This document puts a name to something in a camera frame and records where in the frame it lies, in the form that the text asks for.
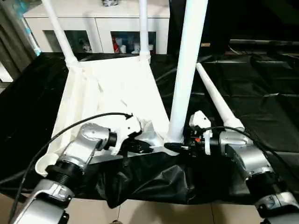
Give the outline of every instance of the tile floor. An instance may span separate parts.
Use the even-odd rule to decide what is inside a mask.
[[[0,195],[0,224],[7,224],[13,200]],[[254,206],[230,204],[177,205],[127,200],[109,209],[105,201],[74,199],[68,224],[259,224]]]

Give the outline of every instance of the white pole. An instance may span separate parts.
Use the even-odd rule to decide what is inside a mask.
[[[66,35],[59,24],[57,15],[54,11],[51,1],[42,0],[42,2],[43,2],[43,6],[45,7],[48,13],[49,19],[53,25],[54,32],[59,42],[59,45],[61,47],[61,50],[64,53],[66,65],[67,66],[76,65],[78,61],[74,56],[73,51],[71,50],[71,46],[66,38]]]
[[[196,68],[203,83],[206,86],[207,91],[210,94],[211,99],[213,100],[213,103],[218,113],[221,116],[224,126],[234,127],[244,131],[244,126],[242,122],[234,116],[233,112],[230,110],[229,106],[227,105],[222,95],[217,90],[216,86],[210,79],[204,67],[202,67],[201,63],[197,63]]]
[[[208,0],[187,0],[168,142],[182,142]]]
[[[139,0],[140,57],[150,61],[147,0]]]

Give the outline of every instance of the black cable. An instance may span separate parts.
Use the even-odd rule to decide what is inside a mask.
[[[20,171],[20,172],[14,174],[14,175],[11,175],[11,176],[9,176],[9,177],[7,177],[7,178],[4,178],[4,179],[0,180],[0,185],[18,179],[18,178],[20,178],[24,173],[25,173],[25,170],[22,170],[22,171]]]
[[[239,130],[237,128],[228,127],[228,126],[207,127],[207,128],[202,128],[201,131],[205,132],[207,130],[215,130],[215,129],[230,129],[230,130],[233,130],[235,132],[238,132],[240,134],[245,135],[247,138],[249,138],[250,140],[252,140],[253,144],[256,145],[264,153],[264,155],[266,156],[266,158],[268,158],[267,151],[271,152],[284,165],[284,167],[290,172],[290,174],[293,176],[293,178],[296,179],[299,182],[299,177],[292,171],[291,167],[284,161],[284,159],[281,158],[281,156],[278,155],[274,151],[274,149],[266,146],[259,139],[258,140],[254,140],[247,132],[241,131],[241,130]]]
[[[34,165],[35,161],[37,160],[37,158],[40,157],[40,155],[45,151],[45,149],[47,149],[47,146],[53,142],[55,139],[57,139],[60,135],[62,135],[64,132],[68,131],[69,129],[79,125],[79,124],[82,124],[86,121],[89,121],[89,120],[92,120],[92,119],[95,119],[95,118],[99,118],[99,117],[104,117],[104,116],[110,116],[110,115],[121,115],[121,116],[125,116],[126,118],[130,118],[132,115],[129,115],[129,114],[126,114],[126,113],[120,113],[120,112],[112,112],[112,113],[103,113],[103,114],[98,114],[98,115],[94,115],[92,117],[89,117],[89,118],[86,118],[86,119],[83,119],[81,121],[78,121],[68,127],[66,127],[65,129],[63,129],[62,131],[58,132],[55,136],[53,136],[36,154],[35,156],[32,158],[32,160],[30,161],[28,167],[26,168],[26,171],[23,175],[23,178],[22,178],[22,181],[20,183],[20,186],[18,188],[18,192],[15,196],[15,199],[14,199],[14,203],[13,203],[13,206],[10,210],[10,215],[9,215],[9,223],[11,222],[11,220],[13,219],[14,215],[15,215],[15,211],[16,211],[16,208],[17,208],[17,205],[18,205],[18,201],[19,201],[19,197],[21,195],[21,192],[22,192],[22,188],[23,188],[23,185],[24,185],[24,182],[26,180],[26,177],[29,173],[29,171],[31,170],[31,167]]]

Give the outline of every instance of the black cylinder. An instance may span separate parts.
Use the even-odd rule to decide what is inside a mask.
[[[48,166],[46,171],[47,179],[58,182],[71,191],[79,186],[83,177],[83,172],[77,165],[65,161],[57,161],[55,165]]]
[[[279,194],[287,191],[286,184],[278,179],[273,172],[256,174],[246,181],[246,185],[257,200],[267,195]]]

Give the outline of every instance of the black fabric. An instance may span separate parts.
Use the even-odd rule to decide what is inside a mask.
[[[80,54],[79,59],[120,57],[114,54]],[[246,130],[277,153],[299,175],[299,60],[287,56],[210,56],[202,58],[211,79]],[[153,56],[151,68],[167,110],[171,112],[177,61]],[[0,148],[1,178],[26,167],[50,137],[67,68],[61,54],[43,53],[2,94]],[[196,73],[187,120],[202,110],[213,126],[222,121]],[[299,196],[299,184],[272,155],[275,170]],[[40,179],[32,173],[25,188]],[[7,184],[15,189],[18,182]],[[181,204],[212,201],[250,204],[253,199],[240,181],[235,165],[224,157],[190,158],[149,154],[88,167],[77,197],[105,199],[110,207],[126,199]]]

